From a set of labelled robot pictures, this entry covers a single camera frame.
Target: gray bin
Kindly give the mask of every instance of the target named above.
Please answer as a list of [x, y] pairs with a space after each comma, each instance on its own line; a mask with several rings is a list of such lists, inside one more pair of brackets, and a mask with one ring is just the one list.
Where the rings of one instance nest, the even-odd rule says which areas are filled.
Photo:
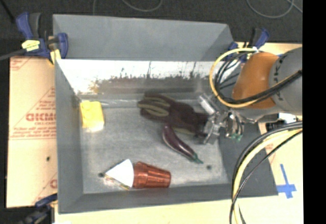
[[[233, 41], [225, 24], [79, 15], [54, 15], [54, 34], [69, 38], [68, 56], [56, 63], [59, 213], [212, 201], [231, 198], [234, 166], [259, 135], [246, 126], [241, 142], [201, 144], [178, 134], [203, 164], [168, 148], [162, 124], [140, 116], [137, 101], [147, 90], [167, 94], [202, 111], [198, 97], [210, 94], [208, 72]], [[78, 104], [103, 104], [105, 127], [81, 128]], [[99, 173], [124, 159], [142, 161], [172, 174], [169, 188], [120, 190]], [[268, 162], [242, 195], [277, 194]]]

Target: purple eggplant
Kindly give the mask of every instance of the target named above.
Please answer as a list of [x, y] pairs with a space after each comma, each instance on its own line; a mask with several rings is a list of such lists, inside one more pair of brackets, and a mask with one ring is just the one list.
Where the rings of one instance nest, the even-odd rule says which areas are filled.
[[163, 140], [174, 151], [187, 157], [196, 163], [203, 163], [194, 152], [194, 150], [185, 142], [183, 142], [174, 132], [170, 124], [165, 124], [163, 128]]

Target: copper cup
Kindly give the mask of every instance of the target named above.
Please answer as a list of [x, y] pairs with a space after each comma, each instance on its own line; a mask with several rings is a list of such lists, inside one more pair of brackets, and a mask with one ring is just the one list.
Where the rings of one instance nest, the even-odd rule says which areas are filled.
[[134, 167], [134, 188], [167, 188], [171, 183], [171, 173], [169, 171], [137, 162]]

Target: yellow device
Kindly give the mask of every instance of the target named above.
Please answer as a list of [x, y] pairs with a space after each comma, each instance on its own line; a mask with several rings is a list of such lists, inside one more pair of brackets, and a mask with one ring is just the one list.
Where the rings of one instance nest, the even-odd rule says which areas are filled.
[[104, 116], [102, 105], [97, 101], [83, 101], [80, 103], [82, 128], [90, 132], [102, 130], [104, 127]]

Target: blue cross mark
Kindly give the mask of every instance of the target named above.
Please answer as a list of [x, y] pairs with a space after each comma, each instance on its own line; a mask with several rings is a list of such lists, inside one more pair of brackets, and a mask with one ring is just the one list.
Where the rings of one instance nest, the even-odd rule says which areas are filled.
[[286, 198], [289, 199], [289, 198], [293, 197], [292, 192], [296, 191], [296, 188], [295, 188], [294, 184], [289, 184], [289, 182], [287, 180], [287, 177], [286, 177], [286, 174], [285, 174], [284, 165], [280, 164], [280, 166], [281, 166], [281, 170], [282, 170], [283, 177], [284, 177], [284, 180], [285, 180], [285, 184], [276, 185], [276, 189], [277, 189], [278, 193], [284, 192], [285, 195], [286, 195]]

